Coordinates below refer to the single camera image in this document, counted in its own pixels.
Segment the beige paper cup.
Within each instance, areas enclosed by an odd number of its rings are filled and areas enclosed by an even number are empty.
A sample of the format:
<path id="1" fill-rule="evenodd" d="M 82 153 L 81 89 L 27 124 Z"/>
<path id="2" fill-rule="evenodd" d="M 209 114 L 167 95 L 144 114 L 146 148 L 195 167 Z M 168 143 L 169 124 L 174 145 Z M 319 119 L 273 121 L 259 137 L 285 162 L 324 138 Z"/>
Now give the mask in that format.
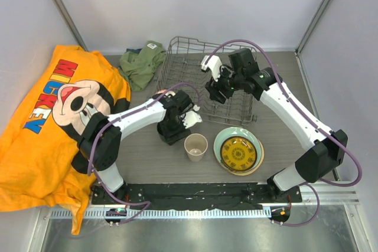
<path id="1" fill-rule="evenodd" d="M 199 162 L 208 149 L 208 141 L 203 135 L 193 133 L 186 137 L 184 149 L 190 161 Z"/>

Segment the light green flower plate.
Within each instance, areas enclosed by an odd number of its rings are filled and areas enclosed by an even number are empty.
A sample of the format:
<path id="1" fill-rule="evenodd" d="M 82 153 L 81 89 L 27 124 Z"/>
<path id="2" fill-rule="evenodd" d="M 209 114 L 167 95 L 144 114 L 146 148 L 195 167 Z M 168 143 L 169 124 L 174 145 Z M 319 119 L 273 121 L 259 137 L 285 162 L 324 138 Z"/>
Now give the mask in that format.
<path id="1" fill-rule="evenodd" d="M 246 138 L 247 140 L 253 143 L 257 151 L 257 156 L 258 156 L 257 161 L 258 161 L 261 154 L 260 140 L 252 132 L 248 131 L 245 128 L 228 127 L 228 128 L 223 129 L 221 132 L 219 132 L 214 140 L 213 152 L 214 152 L 217 162 L 219 163 L 219 161 L 221 161 L 220 149 L 223 142 L 234 136 L 240 136 L 240 137 Z"/>

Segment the yellow patterned small plate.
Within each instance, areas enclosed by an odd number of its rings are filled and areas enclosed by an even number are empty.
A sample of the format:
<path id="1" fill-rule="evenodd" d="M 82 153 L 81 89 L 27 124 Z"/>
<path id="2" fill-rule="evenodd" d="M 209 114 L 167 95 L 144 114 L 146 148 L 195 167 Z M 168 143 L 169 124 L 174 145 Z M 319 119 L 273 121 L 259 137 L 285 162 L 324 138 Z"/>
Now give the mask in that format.
<path id="1" fill-rule="evenodd" d="M 220 149 L 220 156 L 225 166 L 236 172 L 251 169 L 258 157 L 253 143 L 240 136 L 225 140 Z"/>

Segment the cream bird painted plate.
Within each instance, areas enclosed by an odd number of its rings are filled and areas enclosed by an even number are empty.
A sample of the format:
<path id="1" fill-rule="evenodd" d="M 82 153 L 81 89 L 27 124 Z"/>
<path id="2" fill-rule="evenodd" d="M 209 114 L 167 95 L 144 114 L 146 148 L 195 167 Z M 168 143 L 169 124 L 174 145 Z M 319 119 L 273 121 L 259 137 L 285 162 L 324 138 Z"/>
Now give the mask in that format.
<path id="1" fill-rule="evenodd" d="M 222 168 L 224 168 L 226 171 L 230 172 L 233 175 L 236 175 L 236 176 L 251 175 L 252 173 L 254 173 L 255 171 L 257 171 L 260 168 L 260 166 L 262 165 L 264 158 L 265 158 L 265 150 L 264 150 L 262 144 L 260 144 L 260 147 L 261 147 L 260 158 L 250 169 L 248 169 L 246 171 L 235 171 L 234 169 L 229 169 L 222 161 L 219 161 L 219 164 Z"/>

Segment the dark green mug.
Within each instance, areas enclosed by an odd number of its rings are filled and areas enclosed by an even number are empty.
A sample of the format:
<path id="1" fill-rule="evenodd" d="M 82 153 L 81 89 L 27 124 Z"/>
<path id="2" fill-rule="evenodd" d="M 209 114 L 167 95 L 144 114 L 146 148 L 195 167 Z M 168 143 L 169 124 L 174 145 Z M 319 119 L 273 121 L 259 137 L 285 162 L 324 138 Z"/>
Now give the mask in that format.
<path id="1" fill-rule="evenodd" d="M 173 134 L 174 132 L 168 128 L 168 126 L 164 122 L 159 122 L 157 124 L 157 132 L 160 136 L 160 139 L 168 144 L 172 145 L 173 142 Z"/>

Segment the white red patterned bowl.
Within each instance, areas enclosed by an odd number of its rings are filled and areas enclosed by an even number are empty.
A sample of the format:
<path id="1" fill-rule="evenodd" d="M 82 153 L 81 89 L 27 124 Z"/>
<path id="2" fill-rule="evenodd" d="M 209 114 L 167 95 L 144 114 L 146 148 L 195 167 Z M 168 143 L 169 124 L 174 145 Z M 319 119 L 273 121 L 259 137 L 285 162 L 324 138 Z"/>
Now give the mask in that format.
<path id="1" fill-rule="evenodd" d="M 161 94 L 165 94 L 166 96 L 174 96 L 175 95 L 175 92 L 170 90 L 168 91 L 167 89 L 164 89 L 164 90 L 160 90 L 158 92 L 155 93 L 156 95 L 160 96 Z"/>

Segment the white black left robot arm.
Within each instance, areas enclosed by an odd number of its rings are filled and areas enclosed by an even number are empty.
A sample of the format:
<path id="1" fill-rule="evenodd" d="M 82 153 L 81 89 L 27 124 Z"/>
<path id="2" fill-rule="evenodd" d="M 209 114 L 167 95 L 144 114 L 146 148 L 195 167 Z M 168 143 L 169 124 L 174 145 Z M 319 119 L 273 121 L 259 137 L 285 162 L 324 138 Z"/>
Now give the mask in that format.
<path id="1" fill-rule="evenodd" d="M 105 197 L 113 204 L 126 199 L 127 185 L 116 166 L 124 138 L 156 123 L 163 142 L 173 145 L 190 135 L 191 127 L 202 122 L 199 109 L 187 93 L 179 90 L 156 94 L 133 109 L 109 116 L 96 112 L 87 121 L 77 147 L 105 186 Z"/>

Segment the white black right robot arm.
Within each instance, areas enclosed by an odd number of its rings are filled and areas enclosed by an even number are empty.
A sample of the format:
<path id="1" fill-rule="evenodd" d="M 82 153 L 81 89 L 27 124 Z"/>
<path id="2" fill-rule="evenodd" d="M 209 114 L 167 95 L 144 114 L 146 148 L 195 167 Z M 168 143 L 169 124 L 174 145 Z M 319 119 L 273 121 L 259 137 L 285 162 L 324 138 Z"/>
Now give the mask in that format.
<path id="1" fill-rule="evenodd" d="M 221 104 L 239 90 L 270 108 L 299 140 L 305 153 L 291 166 L 272 175 L 267 195 L 275 202 L 283 200 L 290 189 L 304 182 L 314 183 L 342 164 L 343 147 L 348 137 L 343 130 L 333 131 L 317 120 L 290 92 L 272 68 L 259 68 L 248 48 L 229 54 L 230 66 L 218 56 L 205 56 L 201 70 L 210 72 L 205 88 L 210 99 Z"/>

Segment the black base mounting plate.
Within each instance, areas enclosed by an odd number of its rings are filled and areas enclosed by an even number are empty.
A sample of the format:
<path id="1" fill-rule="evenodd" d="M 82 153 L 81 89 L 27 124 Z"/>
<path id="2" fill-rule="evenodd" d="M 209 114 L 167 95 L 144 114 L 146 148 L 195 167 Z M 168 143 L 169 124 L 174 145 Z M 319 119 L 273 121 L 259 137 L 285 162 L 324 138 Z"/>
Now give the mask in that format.
<path id="1" fill-rule="evenodd" d="M 133 204 L 149 201 L 149 210 L 161 211 L 250 210 L 265 203 L 302 202 L 297 186 L 275 197 L 268 185 L 257 182 L 127 184 L 119 198 Z"/>

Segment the green crumpled cloth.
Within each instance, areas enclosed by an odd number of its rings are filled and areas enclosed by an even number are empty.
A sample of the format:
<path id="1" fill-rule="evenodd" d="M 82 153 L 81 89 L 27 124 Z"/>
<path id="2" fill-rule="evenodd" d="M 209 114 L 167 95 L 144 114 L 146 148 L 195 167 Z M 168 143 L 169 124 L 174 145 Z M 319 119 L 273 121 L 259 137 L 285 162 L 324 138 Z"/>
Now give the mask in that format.
<path id="1" fill-rule="evenodd" d="M 127 48 L 120 58 L 118 70 L 132 91 L 143 91 L 165 58 L 162 44 L 148 41 L 143 48 Z"/>

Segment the orange Mickey t-shirt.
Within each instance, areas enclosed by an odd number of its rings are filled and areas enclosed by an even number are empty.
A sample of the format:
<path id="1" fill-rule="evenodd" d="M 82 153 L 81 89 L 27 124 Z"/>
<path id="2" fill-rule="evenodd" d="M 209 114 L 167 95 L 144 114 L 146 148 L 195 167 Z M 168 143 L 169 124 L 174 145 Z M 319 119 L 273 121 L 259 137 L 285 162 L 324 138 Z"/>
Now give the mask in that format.
<path id="1" fill-rule="evenodd" d="M 128 109 L 131 88 L 101 53 L 58 45 L 1 135 L 1 211 L 60 205 L 77 235 L 94 175 L 77 143 L 90 118 Z"/>

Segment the right aluminium frame post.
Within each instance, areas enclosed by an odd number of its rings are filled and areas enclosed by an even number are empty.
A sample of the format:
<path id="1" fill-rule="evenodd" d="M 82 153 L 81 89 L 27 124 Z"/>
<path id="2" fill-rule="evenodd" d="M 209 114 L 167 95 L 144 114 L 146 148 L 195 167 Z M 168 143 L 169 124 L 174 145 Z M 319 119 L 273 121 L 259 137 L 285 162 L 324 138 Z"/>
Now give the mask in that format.
<path id="1" fill-rule="evenodd" d="M 310 21 L 302 39 L 300 40 L 295 52 L 296 52 L 296 55 L 300 55 L 304 48 L 306 47 L 306 45 L 308 44 L 308 41 L 310 40 L 310 38 L 312 37 L 316 27 L 318 26 L 318 24 L 320 23 L 320 21 L 322 20 L 323 16 L 325 15 L 328 7 L 330 6 L 330 4 L 332 3 L 333 0 L 321 0 L 314 16 L 312 17 L 312 20 Z"/>

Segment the grey aluminium frame post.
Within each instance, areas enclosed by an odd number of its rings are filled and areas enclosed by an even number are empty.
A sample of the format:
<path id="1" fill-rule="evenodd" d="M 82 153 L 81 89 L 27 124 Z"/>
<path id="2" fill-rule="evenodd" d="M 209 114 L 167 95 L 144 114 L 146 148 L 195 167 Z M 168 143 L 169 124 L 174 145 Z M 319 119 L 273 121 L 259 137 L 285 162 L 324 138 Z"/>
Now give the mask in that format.
<path id="1" fill-rule="evenodd" d="M 76 43 L 81 46 L 85 51 L 88 51 L 88 47 L 84 42 L 79 30 L 77 29 L 68 9 L 66 8 L 63 0 L 52 0 L 54 5 L 56 6 L 60 16 L 62 17 L 63 21 L 67 25 L 70 33 L 72 34 L 73 38 L 75 39 Z"/>

